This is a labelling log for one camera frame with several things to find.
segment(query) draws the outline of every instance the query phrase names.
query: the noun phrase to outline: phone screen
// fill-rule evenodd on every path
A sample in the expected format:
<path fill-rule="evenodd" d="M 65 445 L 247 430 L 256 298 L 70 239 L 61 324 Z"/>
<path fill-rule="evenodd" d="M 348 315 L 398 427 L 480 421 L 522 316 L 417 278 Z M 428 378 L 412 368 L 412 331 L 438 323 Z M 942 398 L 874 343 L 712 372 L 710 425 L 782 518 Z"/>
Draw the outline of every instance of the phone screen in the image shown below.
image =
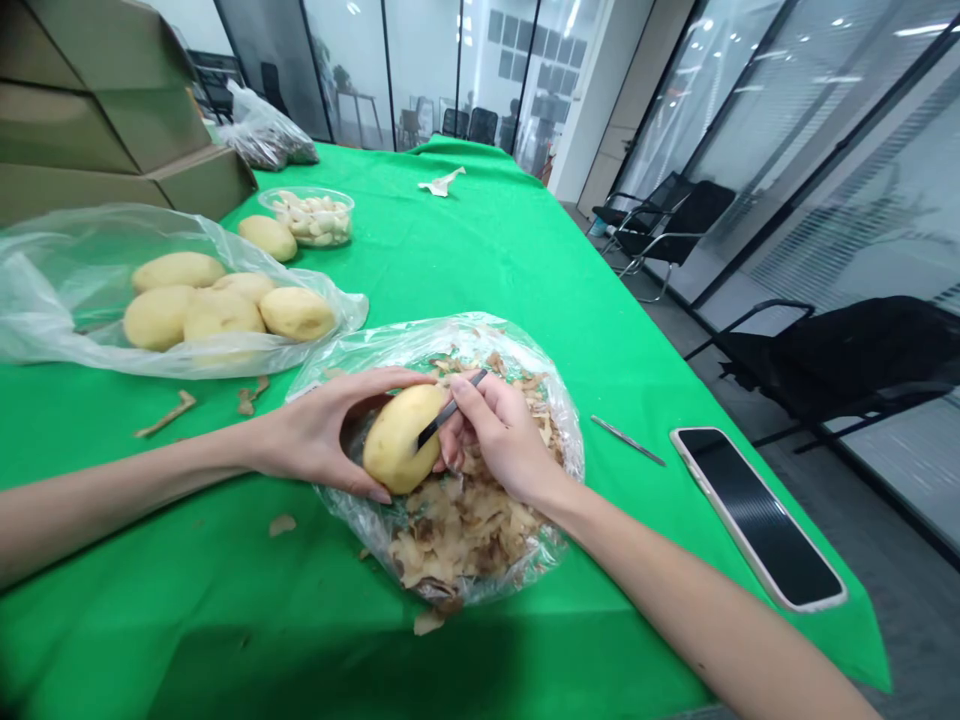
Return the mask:
<path fill-rule="evenodd" d="M 842 592 L 839 578 L 723 433 L 678 434 L 784 597 L 808 605 Z"/>

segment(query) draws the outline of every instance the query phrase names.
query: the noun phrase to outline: potato peel pile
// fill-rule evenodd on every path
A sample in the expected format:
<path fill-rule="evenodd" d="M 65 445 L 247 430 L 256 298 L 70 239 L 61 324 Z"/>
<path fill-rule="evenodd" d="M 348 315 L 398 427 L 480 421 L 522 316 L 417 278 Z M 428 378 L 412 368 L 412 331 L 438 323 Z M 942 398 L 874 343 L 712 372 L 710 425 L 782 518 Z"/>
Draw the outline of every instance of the potato peel pile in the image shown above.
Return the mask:
<path fill-rule="evenodd" d="M 435 367 L 431 374 L 441 385 L 448 384 L 450 374 L 479 367 L 479 363 L 449 356 L 430 362 Z M 510 380 L 498 352 L 483 364 Z M 540 389 L 544 377 L 524 371 L 511 384 L 524 394 L 544 443 L 562 465 L 560 432 Z M 439 593 L 447 598 L 441 609 L 448 611 L 462 604 L 461 579 L 502 579 L 514 565 L 535 554 L 541 527 L 547 522 L 506 493 L 487 469 L 479 445 L 466 446 L 464 456 L 460 477 L 431 475 L 407 497 L 407 527 L 388 548 L 403 587 L 429 599 Z M 520 572 L 515 582 L 519 586 L 522 581 Z"/>

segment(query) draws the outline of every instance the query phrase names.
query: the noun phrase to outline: phone case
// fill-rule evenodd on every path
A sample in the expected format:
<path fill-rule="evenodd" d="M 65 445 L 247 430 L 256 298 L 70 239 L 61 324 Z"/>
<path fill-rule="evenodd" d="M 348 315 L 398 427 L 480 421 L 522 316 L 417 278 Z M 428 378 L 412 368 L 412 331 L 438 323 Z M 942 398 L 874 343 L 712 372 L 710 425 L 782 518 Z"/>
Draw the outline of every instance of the phone case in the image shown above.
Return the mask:
<path fill-rule="evenodd" d="M 744 463 L 747 467 L 750 468 L 751 472 L 757 476 L 757 479 L 763 484 L 763 487 L 766 488 L 767 492 L 773 497 L 777 502 L 780 510 L 786 515 L 790 522 L 794 524 L 794 527 L 800 531 L 800 534 L 803 535 L 804 539 L 810 543 L 810 546 L 814 549 L 817 555 L 820 556 L 820 559 L 823 560 L 824 564 L 830 569 L 830 572 L 833 573 L 834 577 L 837 578 L 837 582 L 840 584 L 840 592 L 836 595 L 833 595 L 829 598 L 824 598 L 823 600 L 817 600 L 816 602 L 807 603 L 806 605 L 794 605 L 790 602 L 780 590 L 779 586 L 774 582 L 773 577 L 767 571 L 766 566 L 760 560 L 760 557 L 754 552 L 753 546 L 750 545 L 747 538 L 740 530 L 740 526 L 737 525 L 736 521 L 733 519 L 733 516 L 730 515 L 730 512 L 727 510 L 726 505 L 723 501 L 717 496 L 716 492 L 713 490 L 713 486 L 710 485 L 709 480 L 707 480 L 706 475 L 697 465 L 696 461 L 693 459 L 693 456 L 687 450 L 686 445 L 683 444 L 683 441 L 680 439 L 680 433 L 684 430 L 715 430 L 723 435 L 727 442 L 729 442 L 733 448 L 737 451 L 741 458 L 743 458 Z M 677 452 L 680 453 L 680 457 L 683 459 L 684 464 L 687 466 L 687 470 L 690 471 L 690 474 L 693 476 L 694 480 L 697 481 L 697 484 L 700 486 L 700 489 L 703 491 L 703 494 L 706 496 L 707 500 L 713 506 L 713 509 L 717 512 L 717 515 L 720 516 L 720 520 L 723 522 L 724 526 L 727 528 L 727 531 L 733 536 L 734 542 L 737 543 L 737 547 L 740 548 L 740 552 L 743 553 L 744 558 L 746 558 L 747 563 L 750 565 L 754 574 L 757 576 L 757 579 L 760 580 L 760 584 L 763 585 L 764 589 L 769 593 L 770 597 L 774 599 L 780 607 L 793 612 L 798 613 L 813 613 L 819 612 L 820 610 L 826 610 L 828 608 L 836 607 L 837 605 L 842 605 L 847 601 L 847 586 L 843 582 L 843 578 L 833 569 L 833 566 L 827 562 L 827 559 L 823 556 L 823 553 L 820 552 L 820 548 L 817 547 L 810 536 L 804 532 L 803 528 L 797 523 L 783 504 L 780 503 L 779 498 L 777 498 L 776 493 L 774 493 L 770 486 L 767 485 L 767 481 L 763 479 L 763 476 L 756 471 L 756 468 L 750 463 L 749 460 L 740 452 L 740 448 L 737 447 L 736 443 L 730 439 L 730 436 L 727 435 L 720 428 L 714 427 L 691 427 L 691 428 L 677 428 L 670 432 L 670 440 L 673 442 L 674 447 L 677 449 Z"/>

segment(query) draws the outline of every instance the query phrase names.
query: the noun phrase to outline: human hand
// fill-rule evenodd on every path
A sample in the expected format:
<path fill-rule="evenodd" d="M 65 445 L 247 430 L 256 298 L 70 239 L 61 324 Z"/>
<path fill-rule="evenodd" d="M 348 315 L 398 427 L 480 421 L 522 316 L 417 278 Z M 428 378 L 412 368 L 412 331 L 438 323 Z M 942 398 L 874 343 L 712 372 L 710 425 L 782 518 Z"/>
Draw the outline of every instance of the human hand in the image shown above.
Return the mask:
<path fill-rule="evenodd" d="M 523 393 L 491 374 L 474 387 L 469 382 L 474 374 L 450 381 L 460 412 L 440 428 L 441 459 L 434 469 L 459 469 L 463 447 L 479 443 L 484 462 L 506 491 L 536 507 L 556 487 L 558 474 L 566 475 L 543 444 Z"/>
<path fill-rule="evenodd" d="M 434 382 L 429 375 L 401 367 L 334 378 L 289 405 L 243 423 L 250 453 L 247 464 L 264 475 L 390 503 L 387 489 L 343 452 L 340 431 L 345 420 L 388 402 L 388 390 Z"/>

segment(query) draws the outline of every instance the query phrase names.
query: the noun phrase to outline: fingernail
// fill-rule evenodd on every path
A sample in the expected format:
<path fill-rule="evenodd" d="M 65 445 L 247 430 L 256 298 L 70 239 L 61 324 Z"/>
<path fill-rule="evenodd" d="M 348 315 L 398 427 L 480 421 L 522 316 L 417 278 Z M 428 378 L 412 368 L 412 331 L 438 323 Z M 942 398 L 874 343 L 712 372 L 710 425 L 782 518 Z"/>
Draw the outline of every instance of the fingernail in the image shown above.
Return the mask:
<path fill-rule="evenodd" d="M 390 497 L 390 493 L 388 493 L 379 485 L 370 490 L 370 492 L 367 493 L 367 497 L 369 497 L 371 500 L 376 500 L 381 505 L 391 505 L 393 503 L 393 498 Z"/>

